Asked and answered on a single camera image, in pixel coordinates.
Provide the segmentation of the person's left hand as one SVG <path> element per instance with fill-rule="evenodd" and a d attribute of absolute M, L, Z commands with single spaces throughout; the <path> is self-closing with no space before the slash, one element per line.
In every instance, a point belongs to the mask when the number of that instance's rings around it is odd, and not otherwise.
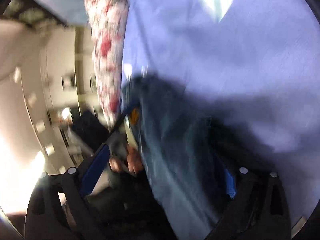
<path fill-rule="evenodd" d="M 109 160 L 110 168 L 113 172 L 129 172 L 137 174 L 144 169 L 140 153 L 132 146 L 127 145 L 127 161 L 124 164 L 118 158 Z"/>

